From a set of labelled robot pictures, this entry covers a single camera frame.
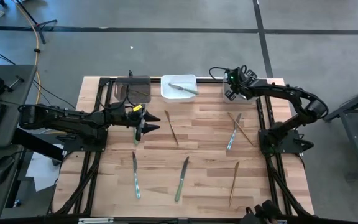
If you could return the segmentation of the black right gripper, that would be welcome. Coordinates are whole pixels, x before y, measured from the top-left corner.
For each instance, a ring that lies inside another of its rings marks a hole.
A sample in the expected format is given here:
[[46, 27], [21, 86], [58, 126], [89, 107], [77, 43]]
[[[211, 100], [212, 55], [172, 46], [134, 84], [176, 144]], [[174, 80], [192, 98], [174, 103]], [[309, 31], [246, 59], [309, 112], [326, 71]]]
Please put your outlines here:
[[234, 101], [236, 94], [241, 94], [248, 100], [253, 96], [250, 92], [250, 86], [256, 81], [257, 75], [247, 67], [237, 67], [235, 69], [225, 69], [227, 74], [227, 83], [230, 85], [231, 90], [227, 90], [224, 95], [229, 101]]

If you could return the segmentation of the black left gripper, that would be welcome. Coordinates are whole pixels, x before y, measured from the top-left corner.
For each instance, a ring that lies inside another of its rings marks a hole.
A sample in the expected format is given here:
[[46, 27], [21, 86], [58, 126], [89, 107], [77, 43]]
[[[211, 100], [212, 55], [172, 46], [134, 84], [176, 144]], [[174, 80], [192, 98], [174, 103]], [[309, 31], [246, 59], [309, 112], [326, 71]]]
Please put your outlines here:
[[[126, 112], [125, 107], [116, 110], [116, 124], [118, 126], [139, 128], [144, 122], [159, 122], [160, 118], [150, 114], [145, 108], [137, 111]], [[143, 134], [159, 129], [160, 126], [145, 123], [143, 126]]]

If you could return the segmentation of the wooden chopstick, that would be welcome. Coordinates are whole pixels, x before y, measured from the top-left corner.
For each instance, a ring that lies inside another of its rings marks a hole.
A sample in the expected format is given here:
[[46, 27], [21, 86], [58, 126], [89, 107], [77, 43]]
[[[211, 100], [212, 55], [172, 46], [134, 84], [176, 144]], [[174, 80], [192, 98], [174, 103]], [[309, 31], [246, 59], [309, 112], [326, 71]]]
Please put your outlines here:
[[228, 112], [227, 113], [228, 114], [228, 116], [232, 119], [232, 121], [234, 122], [234, 124], [235, 124], [235, 130], [236, 129], [239, 129], [240, 131], [241, 131], [241, 133], [245, 136], [245, 138], [249, 141], [249, 143], [253, 146], [253, 147], [255, 147], [255, 144], [250, 140], [250, 138], [248, 137], [248, 135], [246, 134], [246, 132], [243, 130], [243, 128], [240, 126], [240, 124], [239, 124], [239, 122], [237, 121], [237, 119], [235, 119], [234, 118], [234, 116], [233, 116], [233, 114], [232, 113], [230, 113], [230, 112]]

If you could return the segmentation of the blue striped handle knife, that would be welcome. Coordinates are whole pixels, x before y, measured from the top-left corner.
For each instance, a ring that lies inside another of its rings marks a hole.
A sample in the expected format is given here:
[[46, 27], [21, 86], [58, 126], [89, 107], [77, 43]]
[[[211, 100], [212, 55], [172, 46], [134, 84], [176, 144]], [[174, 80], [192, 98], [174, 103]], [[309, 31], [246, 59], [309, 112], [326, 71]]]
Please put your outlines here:
[[232, 147], [232, 144], [234, 142], [234, 138], [235, 138], [236, 132], [237, 132], [237, 127], [238, 127], [237, 123], [241, 120], [241, 118], [242, 118], [242, 114], [239, 113], [237, 115], [237, 117], [236, 117], [236, 122], [234, 123], [234, 130], [232, 132], [231, 138], [230, 138], [229, 143], [228, 143], [227, 148], [226, 148], [228, 151], [231, 150], [231, 147]]
[[133, 161], [133, 170], [134, 170], [135, 196], [136, 199], [139, 200], [141, 198], [141, 194], [140, 194], [139, 180], [137, 175], [137, 159], [136, 159], [135, 152], [132, 153], [132, 161]]

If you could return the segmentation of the light grey plastic bin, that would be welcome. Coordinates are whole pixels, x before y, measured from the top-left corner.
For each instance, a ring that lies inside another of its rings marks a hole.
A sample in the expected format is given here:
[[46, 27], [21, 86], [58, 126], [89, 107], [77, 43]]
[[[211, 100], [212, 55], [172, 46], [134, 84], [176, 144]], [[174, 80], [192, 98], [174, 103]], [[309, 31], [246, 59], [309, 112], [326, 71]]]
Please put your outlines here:
[[226, 93], [232, 92], [230, 85], [227, 83], [227, 78], [228, 78], [228, 76], [225, 73], [223, 76], [223, 88], [222, 88], [223, 102], [229, 103], [229, 104], [251, 104], [257, 99], [257, 97], [253, 97], [248, 100], [246, 97], [242, 96], [241, 94], [234, 94], [233, 95], [234, 99], [230, 100], [226, 96]]

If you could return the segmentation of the grey translucent plastic bin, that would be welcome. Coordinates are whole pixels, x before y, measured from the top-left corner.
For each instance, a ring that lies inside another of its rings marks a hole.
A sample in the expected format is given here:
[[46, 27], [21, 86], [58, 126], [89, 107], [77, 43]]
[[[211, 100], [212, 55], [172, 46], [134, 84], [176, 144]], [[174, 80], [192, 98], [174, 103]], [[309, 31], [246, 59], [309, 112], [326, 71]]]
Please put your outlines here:
[[151, 101], [151, 79], [149, 76], [118, 77], [113, 86], [118, 101], [126, 98], [126, 104], [142, 104]]

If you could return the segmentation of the white plastic bin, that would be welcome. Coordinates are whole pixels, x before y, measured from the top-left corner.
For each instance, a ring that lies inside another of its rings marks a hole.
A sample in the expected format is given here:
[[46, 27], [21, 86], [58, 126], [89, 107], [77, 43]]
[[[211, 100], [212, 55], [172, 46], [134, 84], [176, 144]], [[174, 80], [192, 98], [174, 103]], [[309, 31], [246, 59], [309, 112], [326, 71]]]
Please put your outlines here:
[[189, 90], [198, 91], [197, 79], [193, 74], [164, 75], [160, 80], [160, 94], [166, 103], [184, 103], [195, 100], [196, 95], [185, 90], [178, 90], [170, 86], [177, 85]]

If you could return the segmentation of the white paper sheet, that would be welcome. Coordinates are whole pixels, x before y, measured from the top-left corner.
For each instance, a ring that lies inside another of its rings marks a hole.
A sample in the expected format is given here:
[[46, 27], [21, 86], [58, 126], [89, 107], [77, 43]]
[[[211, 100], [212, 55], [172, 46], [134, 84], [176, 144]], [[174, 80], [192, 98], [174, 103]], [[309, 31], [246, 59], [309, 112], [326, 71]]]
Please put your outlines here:
[[34, 179], [35, 191], [38, 192], [55, 184], [60, 166], [60, 162], [55, 165], [51, 158], [34, 152], [25, 176]]

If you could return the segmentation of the black desk support beam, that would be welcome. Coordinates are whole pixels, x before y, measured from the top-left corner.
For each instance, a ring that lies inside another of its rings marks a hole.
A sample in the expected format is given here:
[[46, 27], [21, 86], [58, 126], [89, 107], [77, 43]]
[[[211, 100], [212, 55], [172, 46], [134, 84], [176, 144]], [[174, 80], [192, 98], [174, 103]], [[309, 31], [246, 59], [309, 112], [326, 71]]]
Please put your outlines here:
[[55, 161], [63, 161], [62, 149], [24, 131], [23, 129], [17, 128], [15, 130], [11, 143], [21, 145], [28, 150], [47, 156]]

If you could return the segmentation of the black tripod stand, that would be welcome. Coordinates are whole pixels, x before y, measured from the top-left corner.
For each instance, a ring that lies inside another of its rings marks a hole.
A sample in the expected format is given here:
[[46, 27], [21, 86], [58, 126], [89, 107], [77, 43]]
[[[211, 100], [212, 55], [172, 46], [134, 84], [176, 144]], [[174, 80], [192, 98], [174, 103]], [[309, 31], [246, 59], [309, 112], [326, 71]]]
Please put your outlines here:
[[44, 36], [44, 31], [46, 30], [46, 28], [49, 28], [50, 30], [54, 30], [58, 20], [54, 19], [54, 20], [38, 23], [23, 5], [23, 2], [26, 0], [12, 0], [12, 1], [15, 3], [18, 10], [21, 12], [21, 14], [30, 24], [30, 27], [36, 33], [36, 37], [39, 38], [41, 40], [41, 43], [45, 45], [46, 40]]

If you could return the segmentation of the black computer mouse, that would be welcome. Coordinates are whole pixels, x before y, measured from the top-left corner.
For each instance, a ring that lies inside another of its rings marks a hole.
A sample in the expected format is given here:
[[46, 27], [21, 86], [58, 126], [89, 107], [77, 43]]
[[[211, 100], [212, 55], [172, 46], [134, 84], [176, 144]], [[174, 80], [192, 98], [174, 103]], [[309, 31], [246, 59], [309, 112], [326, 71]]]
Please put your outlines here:
[[2, 156], [0, 158], [0, 185], [7, 179], [14, 163], [15, 159], [13, 156]]

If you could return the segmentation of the black aluminium rig frame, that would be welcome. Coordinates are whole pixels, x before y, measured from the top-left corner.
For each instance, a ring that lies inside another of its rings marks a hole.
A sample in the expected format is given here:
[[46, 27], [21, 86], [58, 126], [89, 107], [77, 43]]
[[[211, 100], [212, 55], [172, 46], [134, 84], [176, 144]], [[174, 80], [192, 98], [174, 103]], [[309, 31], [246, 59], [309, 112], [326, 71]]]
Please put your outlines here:
[[[271, 198], [258, 132], [262, 126], [269, 126], [270, 115], [277, 121], [291, 116], [287, 101], [262, 98], [251, 104], [229, 104], [223, 102], [220, 83], [201, 82], [198, 90], [199, 95], [190, 103], [166, 103], [160, 84], [154, 83], [147, 109], [160, 118], [160, 128], [144, 135], [137, 146], [131, 129], [109, 129], [94, 188], [92, 216], [240, 218], [246, 207]], [[164, 110], [170, 114], [178, 146]], [[235, 119], [242, 114], [239, 124], [255, 147], [237, 129], [231, 150], [226, 149], [234, 130], [228, 112]], [[139, 200], [135, 196], [133, 152], [137, 159]], [[175, 202], [188, 156], [180, 200]], [[229, 207], [237, 161], [240, 164]]]

